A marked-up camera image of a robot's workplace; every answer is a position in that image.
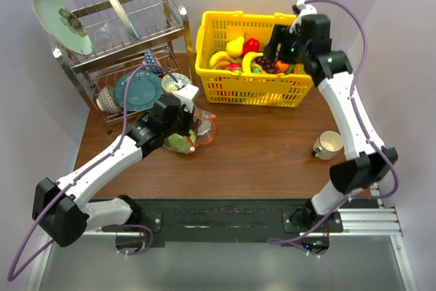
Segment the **green cabbage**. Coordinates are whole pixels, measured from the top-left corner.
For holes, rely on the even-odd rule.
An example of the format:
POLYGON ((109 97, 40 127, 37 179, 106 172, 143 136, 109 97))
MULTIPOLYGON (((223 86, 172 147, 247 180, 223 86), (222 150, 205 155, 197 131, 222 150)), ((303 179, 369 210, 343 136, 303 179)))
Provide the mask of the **green cabbage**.
POLYGON ((165 146, 177 153, 189 153, 191 148, 191 141, 187 136, 179 134, 172 134, 165 141, 165 146))

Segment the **clear orange zip bag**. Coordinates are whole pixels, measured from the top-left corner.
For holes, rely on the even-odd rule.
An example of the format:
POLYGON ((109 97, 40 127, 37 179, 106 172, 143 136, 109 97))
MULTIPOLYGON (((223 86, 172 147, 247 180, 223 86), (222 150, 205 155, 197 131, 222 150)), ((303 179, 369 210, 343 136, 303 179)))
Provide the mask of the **clear orange zip bag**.
POLYGON ((193 115, 193 126, 189 130, 188 138, 191 141, 189 153, 193 153, 198 147, 211 144, 217 136, 217 116, 211 112, 196 108, 193 115))

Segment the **dark purple grapes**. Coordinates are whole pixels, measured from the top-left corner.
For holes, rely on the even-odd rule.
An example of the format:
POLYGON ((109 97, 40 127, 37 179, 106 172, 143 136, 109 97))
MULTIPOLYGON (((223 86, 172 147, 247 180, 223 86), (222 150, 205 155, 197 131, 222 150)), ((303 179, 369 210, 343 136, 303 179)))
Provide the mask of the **dark purple grapes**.
POLYGON ((269 61, 266 56, 256 58, 255 63, 258 64, 267 74, 279 74, 282 72, 280 61, 269 61))

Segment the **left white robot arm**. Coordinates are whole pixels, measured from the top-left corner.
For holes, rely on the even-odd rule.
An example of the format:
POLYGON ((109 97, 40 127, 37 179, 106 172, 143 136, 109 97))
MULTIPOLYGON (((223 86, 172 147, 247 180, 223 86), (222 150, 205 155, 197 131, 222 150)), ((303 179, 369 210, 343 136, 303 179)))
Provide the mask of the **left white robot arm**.
POLYGON ((136 230, 141 214, 126 197, 92 203, 104 185, 126 168, 164 145, 173 134, 189 135, 198 90, 188 85, 162 95, 144 117, 130 124, 99 155, 83 167, 53 182, 44 179, 35 189, 32 218, 61 247, 97 227, 120 225, 136 230))

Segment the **red bell pepper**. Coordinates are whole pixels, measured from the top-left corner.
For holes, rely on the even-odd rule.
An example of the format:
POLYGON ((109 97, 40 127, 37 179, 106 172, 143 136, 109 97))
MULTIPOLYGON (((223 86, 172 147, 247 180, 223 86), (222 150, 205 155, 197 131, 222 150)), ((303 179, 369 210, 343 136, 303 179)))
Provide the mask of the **red bell pepper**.
POLYGON ((255 38, 250 38, 243 45, 242 56, 244 57, 249 52, 258 52, 259 48, 260 48, 259 40, 255 38))

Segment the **yellow interior patterned bowl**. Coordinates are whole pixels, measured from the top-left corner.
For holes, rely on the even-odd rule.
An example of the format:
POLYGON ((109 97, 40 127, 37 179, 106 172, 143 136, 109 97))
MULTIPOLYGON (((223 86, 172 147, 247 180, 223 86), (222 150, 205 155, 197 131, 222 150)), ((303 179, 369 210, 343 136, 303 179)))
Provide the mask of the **yellow interior patterned bowl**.
POLYGON ((191 81, 183 74, 172 73, 173 77, 177 79, 175 81, 169 74, 166 74, 161 79, 161 86, 166 93, 176 93, 186 85, 190 85, 191 81))

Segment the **teal scalloped plate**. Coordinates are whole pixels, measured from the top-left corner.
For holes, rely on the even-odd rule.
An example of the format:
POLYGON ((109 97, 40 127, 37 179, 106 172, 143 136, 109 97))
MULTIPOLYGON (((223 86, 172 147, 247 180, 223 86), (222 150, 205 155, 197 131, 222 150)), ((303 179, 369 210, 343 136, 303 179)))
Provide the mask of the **teal scalloped plate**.
MULTIPOLYGON (((125 89, 131 74, 126 74, 114 86, 114 101, 123 107, 125 89)), ((127 110, 141 112, 153 107, 155 101, 164 94, 161 78, 149 71, 140 70, 130 84, 127 94, 127 110)))

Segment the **long yellow banana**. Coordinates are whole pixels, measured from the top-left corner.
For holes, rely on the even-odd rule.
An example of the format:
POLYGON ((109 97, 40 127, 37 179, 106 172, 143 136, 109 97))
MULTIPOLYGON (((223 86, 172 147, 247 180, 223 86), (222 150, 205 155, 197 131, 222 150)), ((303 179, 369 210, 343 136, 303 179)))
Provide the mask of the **long yellow banana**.
POLYGON ((243 57, 243 62, 242 62, 242 71, 243 73, 251 73, 251 63, 259 58, 262 57, 263 53, 262 52, 248 52, 244 57, 243 57))

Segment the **red dragon fruit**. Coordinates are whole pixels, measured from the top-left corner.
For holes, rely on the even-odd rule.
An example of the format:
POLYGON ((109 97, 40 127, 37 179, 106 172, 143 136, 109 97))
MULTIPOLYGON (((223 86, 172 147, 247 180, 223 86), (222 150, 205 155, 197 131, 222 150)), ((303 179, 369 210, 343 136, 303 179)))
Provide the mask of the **red dragon fruit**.
POLYGON ((230 72, 242 72, 242 65, 240 63, 229 63, 222 68, 230 72))

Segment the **blue zigzag patterned cup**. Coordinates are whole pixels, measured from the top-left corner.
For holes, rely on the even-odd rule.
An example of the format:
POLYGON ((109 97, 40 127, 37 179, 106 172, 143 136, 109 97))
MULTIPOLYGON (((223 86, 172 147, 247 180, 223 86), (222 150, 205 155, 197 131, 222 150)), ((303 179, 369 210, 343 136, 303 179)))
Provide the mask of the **blue zigzag patterned cup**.
POLYGON ((143 64, 152 64, 153 66, 147 67, 147 70, 154 73, 155 75, 162 74, 162 71, 159 69, 161 63, 159 62, 159 59, 155 56, 155 53, 151 49, 147 49, 144 52, 143 64))

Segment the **yellow plastic basket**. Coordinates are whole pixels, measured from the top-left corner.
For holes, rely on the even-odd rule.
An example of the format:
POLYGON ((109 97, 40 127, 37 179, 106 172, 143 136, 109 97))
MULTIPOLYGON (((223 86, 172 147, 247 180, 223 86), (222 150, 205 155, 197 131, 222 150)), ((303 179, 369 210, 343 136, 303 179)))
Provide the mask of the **yellow plastic basket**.
POLYGON ((195 69, 210 103, 256 106, 297 107, 313 87, 310 75, 301 64, 291 74, 263 74, 212 70, 208 67, 214 53, 225 50, 239 36, 269 42, 275 24, 291 25, 294 14, 246 14, 242 11, 206 11, 196 39, 195 69))

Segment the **yellow banana bunch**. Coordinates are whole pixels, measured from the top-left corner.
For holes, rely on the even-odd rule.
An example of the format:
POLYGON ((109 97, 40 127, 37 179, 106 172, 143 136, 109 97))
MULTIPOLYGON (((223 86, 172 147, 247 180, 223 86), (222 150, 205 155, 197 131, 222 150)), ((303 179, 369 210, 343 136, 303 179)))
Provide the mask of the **yellow banana bunch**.
POLYGON ((223 67, 231 64, 234 59, 224 50, 216 52, 209 60, 208 68, 212 70, 220 70, 223 67))

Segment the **steel two-tier dish rack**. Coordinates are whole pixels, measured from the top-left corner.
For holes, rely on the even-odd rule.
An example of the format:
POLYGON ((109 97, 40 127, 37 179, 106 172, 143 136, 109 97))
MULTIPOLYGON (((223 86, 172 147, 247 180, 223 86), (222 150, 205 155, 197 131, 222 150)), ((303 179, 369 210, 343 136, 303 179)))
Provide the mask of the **steel two-tier dish rack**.
POLYGON ((53 36, 48 38, 53 57, 107 134, 112 133, 112 126, 120 123, 122 116, 101 110, 97 96, 104 87, 114 86, 142 64, 147 50, 152 50, 170 72, 188 77, 195 72, 189 18, 181 0, 120 2, 138 32, 138 40, 128 34, 109 1, 84 4, 73 10, 93 43, 90 54, 76 54, 53 36))

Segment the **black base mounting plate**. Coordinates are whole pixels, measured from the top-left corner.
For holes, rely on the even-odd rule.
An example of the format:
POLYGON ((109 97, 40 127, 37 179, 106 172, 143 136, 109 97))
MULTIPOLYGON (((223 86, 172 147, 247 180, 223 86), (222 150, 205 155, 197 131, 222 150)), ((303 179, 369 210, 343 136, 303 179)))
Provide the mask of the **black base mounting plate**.
POLYGON ((154 234, 153 246, 169 242, 263 243, 306 232, 294 211, 305 199, 137 199, 140 223, 154 234))

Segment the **cream mug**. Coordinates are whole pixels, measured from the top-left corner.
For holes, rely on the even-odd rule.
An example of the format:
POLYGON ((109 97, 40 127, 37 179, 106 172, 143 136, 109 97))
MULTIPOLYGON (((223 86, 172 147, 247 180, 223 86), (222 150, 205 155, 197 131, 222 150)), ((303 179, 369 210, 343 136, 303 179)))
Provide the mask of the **cream mug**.
POLYGON ((335 131, 322 132, 313 144, 311 155, 321 160, 330 160, 343 149, 343 139, 335 131))

